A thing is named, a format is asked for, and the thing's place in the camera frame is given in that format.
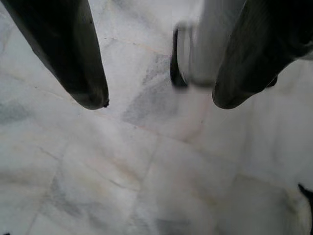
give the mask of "blurred object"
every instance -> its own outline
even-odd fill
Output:
[[[179,23],[174,30],[173,85],[213,86],[227,41],[245,0],[205,0],[199,23]]]
[[[308,235],[311,211],[298,191],[237,176],[220,205],[218,234]]]
[[[1,0],[35,54],[87,109],[109,104],[88,0]]]
[[[313,2],[247,0],[228,42],[215,104],[232,109],[264,90],[293,61],[313,50]]]

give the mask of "white marble tile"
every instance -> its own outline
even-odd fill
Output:
[[[74,235],[65,228],[62,228],[54,221],[50,220],[46,216],[39,214],[36,217],[34,224],[29,232],[29,235]]]
[[[61,159],[83,108],[0,74],[0,134]]]
[[[97,26],[100,43],[103,38],[115,38],[161,54],[170,54],[172,36],[158,30],[140,6],[136,1],[109,1]]]
[[[2,2],[0,2],[0,14],[4,17],[6,17],[11,23],[13,23],[13,20],[11,19],[9,13],[5,9],[4,5]]]
[[[234,164],[164,138],[126,227],[128,235],[207,235],[215,207],[236,175]]]
[[[313,188],[312,119],[313,110],[295,96],[258,95],[243,172],[283,187],[303,183]]]
[[[300,74],[295,78],[292,97],[299,102],[313,109],[312,105],[312,89],[313,89],[313,61],[299,61],[302,65]]]
[[[301,79],[305,62],[297,60],[288,65],[279,75],[278,82],[270,88],[270,93],[291,95],[296,91],[298,81]]]
[[[120,234],[157,146],[157,135],[86,111],[71,134],[42,213],[73,234]]]
[[[199,20],[203,0],[131,0],[138,11],[167,36],[180,21]]]
[[[252,106],[251,99],[236,109],[222,110],[210,99],[203,124],[185,141],[200,151],[239,163],[244,153]]]
[[[57,79],[34,54],[16,27],[12,29],[0,58],[0,70],[2,73],[23,80],[33,87],[71,99]]]
[[[197,132],[211,97],[193,87],[176,91],[169,56],[114,39],[101,51],[110,91],[102,113],[180,140]]]
[[[9,18],[2,14],[0,8],[0,56],[2,55],[5,45],[9,39],[12,28],[14,27]]]
[[[121,234],[136,195],[73,156],[63,161],[41,213],[76,235]]]
[[[171,54],[172,32],[181,20],[198,19],[201,0],[111,0],[97,26],[102,38],[115,38],[142,47]]]
[[[0,234],[26,234],[49,190],[57,161],[0,134]]]
[[[217,234],[305,235],[311,222],[310,205],[299,191],[238,176],[220,205]]]

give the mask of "black object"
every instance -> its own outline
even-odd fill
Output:
[[[310,207],[311,207],[311,217],[312,217],[312,227],[311,227],[311,235],[313,235],[313,192],[308,191],[307,189],[305,189],[302,185],[298,185],[300,191],[302,192],[302,194],[307,198],[307,200],[309,201]]]
[[[82,106],[109,104],[88,0],[1,0],[35,54]]]
[[[173,86],[181,89],[181,88],[188,87],[188,84],[182,78],[182,75],[178,67],[178,61],[177,61],[178,31],[179,31],[179,26],[176,27],[173,33],[173,52],[172,52],[170,73],[171,73],[171,81],[172,81]]]
[[[291,62],[313,50],[312,0],[247,0],[231,34],[213,91],[232,109],[261,92]]]
[[[272,81],[268,84],[267,87],[270,88],[270,87],[275,86],[276,83],[277,83],[277,81],[278,81],[278,76],[276,76],[276,77],[274,78],[274,80],[272,80]]]

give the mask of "floor tile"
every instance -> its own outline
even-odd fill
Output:
[[[299,102],[307,105],[309,109],[312,109],[313,61],[298,61],[298,63],[302,67],[299,75],[294,77],[294,86],[291,96]]]
[[[21,32],[14,27],[0,58],[0,70],[33,87],[71,99],[57,79],[34,54]]]
[[[269,93],[291,95],[297,90],[303,67],[306,62],[298,60],[288,65],[279,75],[277,84],[269,89]]]
[[[82,108],[11,76],[0,74],[0,78],[0,134],[62,158],[71,137],[67,128]]]
[[[221,206],[218,234],[309,234],[311,211],[300,192],[238,176]]]
[[[108,0],[88,0],[95,27],[97,28],[107,7]]]
[[[50,220],[49,218],[45,217],[42,214],[39,214],[32,225],[32,228],[29,232],[29,235],[73,235],[66,229],[58,226],[54,221]]]
[[[181,21],[198,21],[202,13],[202,0],[131,0],[146,20],[171,37],[173,29]]]
[[[136,1],[111,0],[97,27],[100,41],[103,37],[135,43],[143,47],[170,54],[172,36],[158,30],[155,22],[147,19],[141,4]]]
[[[194,87],[176,91],[169,56],[114,39],[101,50],[110,90],[102,113],[179,140],[198,130],[211,97]]]
[[[4,47],[9,39],[13,27],[14,26],[8,17],[4,14],[1,14],[0,8],[0,56],[4,51]]]
[[[0,135],[0,234],[25,235],[56,172],[39,148]]]
[[[185,141],[200,151],[240,162],[248,134],[253,100],[234,110],[222,110],[210,99],[205,119],[192,136]]]
[[[295,97],[256,97],[243,171],[283,187],[312,184],[313,110]]]
[[[73,234],[121,234],[158,137],[82,112],[42,213]]]
[[[128,235],[204,235],[215,230],[215,207],[237,168],[164,138],[138,196]]]
[[[2,14],[2,16],[6,17],[10,22],[13,23],[13,20],[11,19],[9,13],[5,9],[5,7],[4,7],[2,2],[0,2],[0,14]]]
[[[73,234],[117,235],[136,195],[75,157],[65,158],[41,213]]]

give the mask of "wheel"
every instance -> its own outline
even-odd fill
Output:
[[[172,58],[171,58],[170,73],[171,73],[171,81],[172,81],[173,86],[175,88],[181,89],[181,88],[187,88],[188,84],[182,78],[182,75],[178,67],[178,61],[177,61],[178,32],[179,32],[179,27],[177,27],[173,33],[173,52],[172,52]]]

